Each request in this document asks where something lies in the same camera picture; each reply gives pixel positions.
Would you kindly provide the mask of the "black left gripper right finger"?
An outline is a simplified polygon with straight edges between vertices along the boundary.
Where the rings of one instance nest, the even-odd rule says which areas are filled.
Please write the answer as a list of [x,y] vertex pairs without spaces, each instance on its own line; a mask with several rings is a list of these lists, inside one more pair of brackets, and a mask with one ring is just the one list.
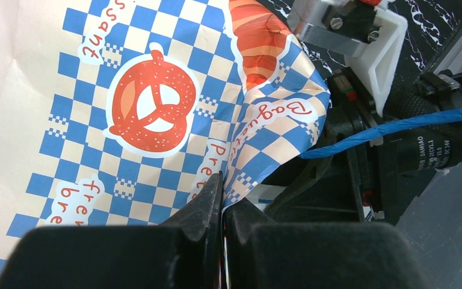
[[428,288],[384,223],[281,223],[243,199],[224,212],[231,288]]

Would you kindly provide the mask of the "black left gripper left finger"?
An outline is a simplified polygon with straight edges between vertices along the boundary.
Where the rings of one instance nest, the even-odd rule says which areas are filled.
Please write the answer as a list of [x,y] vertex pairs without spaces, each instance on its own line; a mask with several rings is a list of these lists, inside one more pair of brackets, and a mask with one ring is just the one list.
[[19,242],[0,288],[220,288],[222,174],[159,225],[51,226]]

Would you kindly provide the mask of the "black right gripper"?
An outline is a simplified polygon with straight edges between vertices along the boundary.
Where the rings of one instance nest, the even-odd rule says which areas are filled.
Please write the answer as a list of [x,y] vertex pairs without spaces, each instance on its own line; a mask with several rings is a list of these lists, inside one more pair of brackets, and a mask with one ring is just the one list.
[[[332,106],[314,149],[334,145],[370,128],[372,97],[349,67],[326,80]],[[372,208],[363,200],[374,187],[370,144],[363,143],[332,156],[294,157],[282,164],[264,184],[283,191],[268,204],[265,214],[277,222],[370,222]]]

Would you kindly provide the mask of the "checkered brown paper bag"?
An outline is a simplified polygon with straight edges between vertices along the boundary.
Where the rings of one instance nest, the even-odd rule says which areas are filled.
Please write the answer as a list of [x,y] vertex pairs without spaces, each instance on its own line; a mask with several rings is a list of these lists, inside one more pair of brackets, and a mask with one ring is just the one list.
[[[302,42],[294,1],[0,1],[0,274],[27,233],[159,225],[223,177],[225,210],[317,144],[341,54]],[[388,1],[408,23],[392,84],[427,72],[461,1]],[[449,70],[454,74],[459,70]]]

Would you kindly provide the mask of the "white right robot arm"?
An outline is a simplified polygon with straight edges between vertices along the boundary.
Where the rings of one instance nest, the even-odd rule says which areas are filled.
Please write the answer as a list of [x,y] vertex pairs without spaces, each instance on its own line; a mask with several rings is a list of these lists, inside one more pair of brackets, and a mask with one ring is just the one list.
[[435,170],[462,163],[462,72],[395,84],[382,113],[349,67],[326,79],[331,105],[316,145],[265,182],[278,222],[395,224]]

